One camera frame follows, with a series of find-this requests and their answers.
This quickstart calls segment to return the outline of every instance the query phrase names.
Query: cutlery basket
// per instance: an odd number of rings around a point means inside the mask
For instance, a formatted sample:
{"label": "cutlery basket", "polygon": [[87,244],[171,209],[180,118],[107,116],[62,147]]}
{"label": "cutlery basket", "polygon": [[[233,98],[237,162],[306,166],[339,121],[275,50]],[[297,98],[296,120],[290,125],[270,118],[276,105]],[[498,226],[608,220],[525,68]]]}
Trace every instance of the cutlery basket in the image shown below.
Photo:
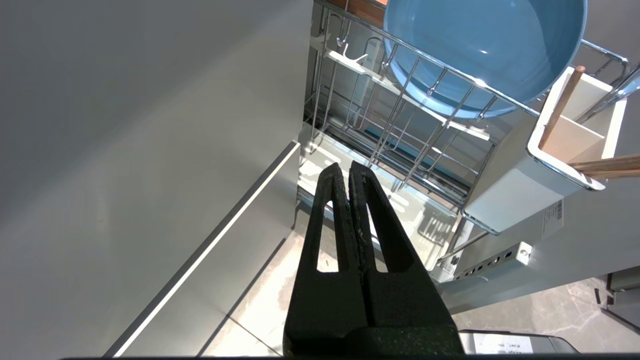
{"label": "cutlery basket", "polygon": [[500,143],[470,194],[465,213],[496,233],[508,229],[579,190],[599,191],[600,181],[568,163],[614,156],[626,99],[584,124],[576,119],[612,86],[583,75],[544,148],[540,139],[573,68],[558,79],[537,119],[522,122]]}

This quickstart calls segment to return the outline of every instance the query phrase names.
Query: dishwasher rack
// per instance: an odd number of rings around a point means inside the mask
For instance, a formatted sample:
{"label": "dishwasher rack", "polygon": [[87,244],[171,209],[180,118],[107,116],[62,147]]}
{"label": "dishwasher rack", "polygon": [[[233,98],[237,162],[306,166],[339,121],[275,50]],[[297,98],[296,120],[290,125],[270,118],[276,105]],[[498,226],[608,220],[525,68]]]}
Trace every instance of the dishwasher rack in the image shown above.
{"label": "dishwasher rack", "polygon": [[[384,10],[384,5],[375,0],[360,0],[360,2],[362,1],[369,6]],[[397,191],[410,183],[412,186],[420,188],[421,191],[424,190],[427,194],[437,194],[454,206],[456,208],[456,214],[461,215],[461,221],[456,227],[447,252],[441,259],[460,251],[463,247],[480,239],[481,236],[476,236],[474,239],[467,241],[463,246],[456,248],[457,239],[466,221],[472,222],[474,225],[483,229],[485,231],[484,234],[498,234],[498,232],[482,224],[482,222],[477,219],[468,216],[464,212],[469,195],[483,173],[484,167],[497,144],[487,132],[487,126],[481,125],[480,120],[484,118],[484,114],[490,109],[494,102],[498,100],[510,103],[517,109],[516,111],[521,111],[528,116],[537,118],[540,115],[539,111],[515,100],[508,94],[504,94],[488,86],[481,79],[476,79],[434,58],[430,54],[417,49],[411,44],[404,42],[400,38],[387,33],[373,22],[347,11],[347,9],[349,9],[349,0],[346,0],[344,7],[329,0],[315,0],[315,2],[321,6],[321,22],[317,36],[312,37],[311,40],[311,45],[316,50],[316,57],[315,63],[313,64],[312,92],[305,101],[305,121],[312,126],[312,138],[315,138],[320,132],[326,133],[368,158],[367,166],[371,167],[373,164],[376,164],[392,170],[399,179],[398,185],[393,191]],[[340,24],[339,33],[337,33],[337,37],[335,38],[336,49],[331,49],[329,46],[329,40],[332,40],[329,32],[332,19],[339,21]],[[372,33],[372,36],[368,37],[364,44],[364,52],[355,59],[346,56],[349,41],[351,40],[349,34],[353,32],[352,26],[358,26]],[[367,57],[371,55],[368,53],[369,49],[379,49],[384,39],[389,39],[394,43],[391,53],[384,54],[379,61],[367,59]],[[407,80],[403,84],[398,85],[389,78],[388,68],[399,47],[409,49],[418,55],[418,57],[407,76]],[[582,41],[581,47],[606,58],[604,64],[589,75],[597,77],[612,63],[617,63],[621,71],[620,75],[610,82],[611,85],[615,85],[628,74],[629,66],[626,58],[587,40]],[[323,84],[323,64],[328,60],[332,61],[331,76],[328,84]],[[362,65],[367,60],[371,63],[370,67]],[[408,83],[420,61],[431,62],[442,69],[438,79],[429,89],[428,94],[438,88],[444,76],[451,76],[450,74],[458,76],[469,83],[469,89],[451,115],[444,117],[437,114],[423,107],[406,94]],[[341,94],[335,89],[338,66],[350,69],[357,74],[351,96]],[[354,100],[354,96],[358,81],[361,78],[365,81],[364,92],[366,94],[368,91],[369,95],[365,96],[364,101],[358,104],[358,101]],[[384,89],[384,91],[395,99],[392,101],[393,106],[387,115],[383,115],[379,111],[371,110],[372,97],[374,90],[377,90],[376,88]],[[455,115],[473,91],[485,91],[492,94],[493,97],[475,120],[462,120],[466,123],[458,122]],[[324,108],[321,106],[321,97],[326,100]],[[332,105],[345,108],[346,116],[336,116],[336,114],[332,113]],[[400,125],[402,122],[399,122],[399,118],[405,108],[411,111],[402,126]],[[432,119],[440,123],[426,139],[413,136],[408,132],[408,127],[417,111],[428,114]],[[452,129],[455,133],[450,136],[444,144],[441,144],[443,146],[439,149],[435,145],[447,129]],[[460,135],[480,139],[486,144],[479,166],[477,164],[465,163],[463,159],[456,159],[455,156],[447,154],[447,150],[449,150],[451,144]],[[443,168],[442,159],[446,159],[450,164],[455,164],[455,166],[463,168],[468,171],[469,174],[472,174],[473,180],[470,184],[456,179],[445,167]]]}

